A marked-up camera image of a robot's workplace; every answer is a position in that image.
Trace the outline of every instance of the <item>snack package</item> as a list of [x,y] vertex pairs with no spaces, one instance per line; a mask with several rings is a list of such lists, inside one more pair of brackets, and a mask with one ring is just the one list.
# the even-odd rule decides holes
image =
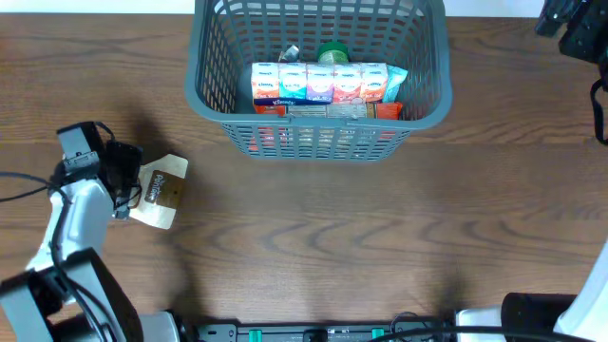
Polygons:
[[362,63],[361,98],[367,102],[379,102],[384,97],[389,81],[385,63]]
[[[169,229],[180,204],[188,160],[166,155],[140,167],[142,194],[131,201],[129,216],[153,227]],[[138,190],[132,190],[132,197]]]
[[399,120],[399,114],[403,104],[392,103],[392,104],[375,104],[376,107],[376,119],[385,120]]
[[277,114],[278,116],[285,116],[285,105],[255,105],[254,109],[257,114]]
[[306,63],[279,64],[278,81],[279,98],[306,99]]
[[255,99],[278,99],[278,64],[253,63],[251,88]]
[[359,63],[333,66],[333,103],[362,104],[361,65]]
[[408,77],[408,71],[397,66],[387,66],[389,71],[389,83],[387,91],[384,93],[382,102],[385,104],[394,103],[399,93],[399,87]]
[[328,118],[373,118],[373,106],[365,104],[330,104],[327,106]]
[[330,104],[333,99],[333,66],[307,64],[306,99]]
[[288,105],[287,115],[293,117],[327,118],[327,105]]

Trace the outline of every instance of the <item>green switch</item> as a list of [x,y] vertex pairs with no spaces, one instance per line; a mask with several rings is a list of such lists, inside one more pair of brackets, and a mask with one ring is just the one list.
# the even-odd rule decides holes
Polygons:
[[376,338],[376,337],[380,337],[380,336],[384,336],[384,329],[382,328],[374,328],[371,330],[371,338]]
[[262,331],[249,331],[249,342],[262,342]]

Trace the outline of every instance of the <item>table surface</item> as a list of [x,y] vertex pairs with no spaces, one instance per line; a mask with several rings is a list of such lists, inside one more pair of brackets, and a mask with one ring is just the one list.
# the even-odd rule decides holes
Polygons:
[[[108,227],[104,262],[140,313],[390,319],[580,290],[608,236],[597,72],[534,20],[449,18],[450,114],[365,165],[241,155],[184,100],[191,20],[0,15],[0,170],[49,176],[55,129],[90,120],[147,162],[190,161],[173,228]],[[49,213],[44,195],[0,205],[0,278],[23,270]]]

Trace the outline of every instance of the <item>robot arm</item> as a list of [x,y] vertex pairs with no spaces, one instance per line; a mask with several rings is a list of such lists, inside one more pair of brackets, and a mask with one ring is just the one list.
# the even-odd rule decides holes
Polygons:
[[570,308],[558,318],[554,331],[594,341],[605,341],[608,339],[607,317],[608,241],[580,294]]
[[599,79],[591,86],[595,135],[608,145],[604,132],[604,111],[597,101],[600,89],[608,91],[608,2],[605,0],[545,0],[536,25],[537,34],[553,37],[560,27],[567,30],[560,39],[560,52],[598,66]]
[[[97,125],[108,130],[110,141],[102,142]],[[0,285],[0,304],[17,339],[98,341],[101,331],[107,341],[181,340],[171,313],[137,315],[99,257],[107,224],[129,215],[142,151],[116,142],[102,123],[77,123],[57,135],[65,155],[53,182],[61,191],[50,195],[45,238],[26,272]],[[49,315],[75,299],[87,317],[50,323]]]

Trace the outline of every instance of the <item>label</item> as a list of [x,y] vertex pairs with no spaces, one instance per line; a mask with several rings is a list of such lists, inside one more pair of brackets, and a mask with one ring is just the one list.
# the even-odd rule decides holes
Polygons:
[[285,115],[285,105],[255,105],[254,109],[257,114],[276,114],[278,116]]
[[154,170],[143,200],[163,207],[177,209],[180,204],[183,179]]
[[319,56],[319,63],[321,64],[336,64],[336,63],[348,63],[349,57],[346,53],[338,50],[325,51]]
[[387,65],[383,63],[364,63],[361,65],[361,70],[363,73],[361,98],[368,103],[382,100],[389,81]]
[[306,64],[287,63],[278,67],[281,99],[306,99]]
[[365,104],[330,104],[328,105],[328,118],[366,118],[368,107]]
[[295,117],[327,117],[327,105],[291,105],[287,108],[290,116]]
[[254,99],[278,98],[278,65],[276,63],[253,63],[251,88]]
[[334,66],[333,103],[361,104],[361,66],[358,63]]
[[318,105],[306,99],[254,99],[254,105]]
[[333,66],[308,65],[306,98],[313,102],[330,104],[333,99]]

